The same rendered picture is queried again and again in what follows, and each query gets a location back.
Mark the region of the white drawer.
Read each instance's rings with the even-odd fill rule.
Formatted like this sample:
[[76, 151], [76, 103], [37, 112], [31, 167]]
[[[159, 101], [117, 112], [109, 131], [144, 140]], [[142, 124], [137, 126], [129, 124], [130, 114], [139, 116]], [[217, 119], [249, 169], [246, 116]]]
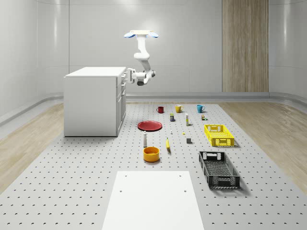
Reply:
[[126, 78], [126, 70], [123, 70], [122, 73], [120, 73], [117, 77], [117, 87], [120, 87], [124, 82]]

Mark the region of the white cabinet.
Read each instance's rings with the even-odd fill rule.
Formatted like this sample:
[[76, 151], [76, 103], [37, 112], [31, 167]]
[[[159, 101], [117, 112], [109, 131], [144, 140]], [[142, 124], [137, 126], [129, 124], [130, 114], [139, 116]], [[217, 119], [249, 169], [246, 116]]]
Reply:
[[64, 77], [65, 136], [118, 136], [125, 117], [125, 87], [117, 87], [123, 70], [84, 67]]

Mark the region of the red plate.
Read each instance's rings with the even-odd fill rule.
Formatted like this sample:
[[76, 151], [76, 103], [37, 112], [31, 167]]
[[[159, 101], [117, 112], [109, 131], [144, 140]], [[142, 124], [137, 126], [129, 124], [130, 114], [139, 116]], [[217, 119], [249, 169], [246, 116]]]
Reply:
[[138, 124], [138, 129], [143, 131], [158, 131], [162, 128], [162, 124], [157, 121], [142, 121]]

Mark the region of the yellow bowl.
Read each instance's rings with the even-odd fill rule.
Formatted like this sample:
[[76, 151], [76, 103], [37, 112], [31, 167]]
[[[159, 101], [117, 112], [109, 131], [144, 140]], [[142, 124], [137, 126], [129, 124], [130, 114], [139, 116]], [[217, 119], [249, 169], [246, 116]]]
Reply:
[[147, 162], [159, 160], [159, 149], [157, 147], [146, 147], [143, 149], [143, 159]]

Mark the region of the yellow basket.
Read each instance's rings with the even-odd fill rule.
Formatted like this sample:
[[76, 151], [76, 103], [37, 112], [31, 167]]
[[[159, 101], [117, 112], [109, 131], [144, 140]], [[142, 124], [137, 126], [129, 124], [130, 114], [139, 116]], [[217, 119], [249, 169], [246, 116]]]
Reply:
[[225, 125], [204, 125], [204, 132], [212, 146], [234, 146], [234, 136]]

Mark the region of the white board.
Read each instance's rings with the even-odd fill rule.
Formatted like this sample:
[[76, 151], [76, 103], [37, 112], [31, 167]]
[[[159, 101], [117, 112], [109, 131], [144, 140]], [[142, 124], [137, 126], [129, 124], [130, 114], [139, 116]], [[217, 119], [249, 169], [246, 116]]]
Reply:
[[119, 171], [102, 230], [204, 230], [188, 171]]

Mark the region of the dark grey basket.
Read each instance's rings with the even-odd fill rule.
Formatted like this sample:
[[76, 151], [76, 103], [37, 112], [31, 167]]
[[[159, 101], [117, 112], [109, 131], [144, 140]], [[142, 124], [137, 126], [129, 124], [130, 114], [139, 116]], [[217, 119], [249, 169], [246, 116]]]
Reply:
[[240, 187], [240, 176], [224, 152], [199, 151], [199, 162], [209, 187]]

